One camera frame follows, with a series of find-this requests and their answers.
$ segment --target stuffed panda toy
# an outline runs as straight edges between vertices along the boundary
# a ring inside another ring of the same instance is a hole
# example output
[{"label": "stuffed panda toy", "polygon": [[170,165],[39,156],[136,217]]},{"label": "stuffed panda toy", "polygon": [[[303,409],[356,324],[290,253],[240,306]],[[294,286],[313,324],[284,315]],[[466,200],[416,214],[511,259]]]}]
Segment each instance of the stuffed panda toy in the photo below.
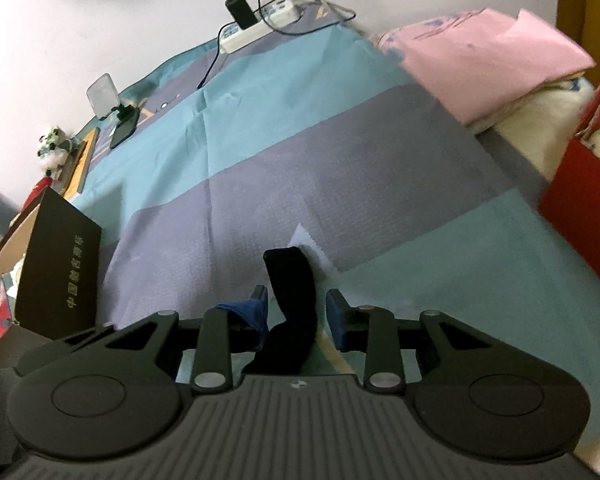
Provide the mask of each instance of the stuffed panda toy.
[{"label": "stuffed panda toy", "polygon": [[52,176],[62,169],[69,153],[78,145],[73,138],[68,139],[57,126],[38,139],[38,161],[46,176]]}]

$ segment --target cardboard box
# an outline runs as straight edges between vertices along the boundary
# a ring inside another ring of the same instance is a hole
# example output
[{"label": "cardboard box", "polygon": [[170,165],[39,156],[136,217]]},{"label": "cardboard box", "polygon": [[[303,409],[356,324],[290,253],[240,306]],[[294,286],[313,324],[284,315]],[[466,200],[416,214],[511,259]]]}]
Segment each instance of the cardboard box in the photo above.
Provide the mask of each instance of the cardboard box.
[{"label": "cardboard box", "polygon": [[95,325],[100,227],[46,188],[0,242],[0,279],[24,255],[0,367],[48,340]]}]

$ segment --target black sock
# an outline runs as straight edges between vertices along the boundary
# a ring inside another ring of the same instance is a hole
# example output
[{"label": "black sock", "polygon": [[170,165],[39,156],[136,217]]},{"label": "black sock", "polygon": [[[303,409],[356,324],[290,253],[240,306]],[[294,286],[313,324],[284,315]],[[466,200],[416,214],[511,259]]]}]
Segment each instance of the black sock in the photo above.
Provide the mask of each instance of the black sock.
[{"label": "black sock", "polygon": [[242,373],[296,375],[314,344],[318,326],[314,275],[297,247],[265,251],[263,258],[286,321],[273,327],[262,350]]}]

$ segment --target power strip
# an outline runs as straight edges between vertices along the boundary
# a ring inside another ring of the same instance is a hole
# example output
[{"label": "power strip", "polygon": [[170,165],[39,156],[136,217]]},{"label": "power strip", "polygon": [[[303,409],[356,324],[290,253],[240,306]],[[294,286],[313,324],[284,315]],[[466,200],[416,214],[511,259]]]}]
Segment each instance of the power strip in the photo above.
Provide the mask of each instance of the power strip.
[{"label": "power strip", "polygon": [[[296,22],[300,18],[300,13],[291,0],[273,2],[262,9],[262,14],[267,23],[276,28],[285,27],[285,25]],[[220,33],[220,52],[222,54],[231,54],[273,32],[267,23],[263,23],[259,12],[255,15],[258,23],[251,25],[246,30],[242,30],[235,22],[227,25],[222,30]]]}]

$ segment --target red box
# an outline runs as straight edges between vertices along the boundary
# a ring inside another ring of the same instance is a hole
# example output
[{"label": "red box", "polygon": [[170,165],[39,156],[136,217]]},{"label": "red box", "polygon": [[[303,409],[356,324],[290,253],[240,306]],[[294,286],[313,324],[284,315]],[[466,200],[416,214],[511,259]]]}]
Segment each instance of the red box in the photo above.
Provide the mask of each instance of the red box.
[{"label": "red box", "polygon": [[600,86],[584,111],[539,213],[600,277],[600,160],[582,143],[600,128]]}]

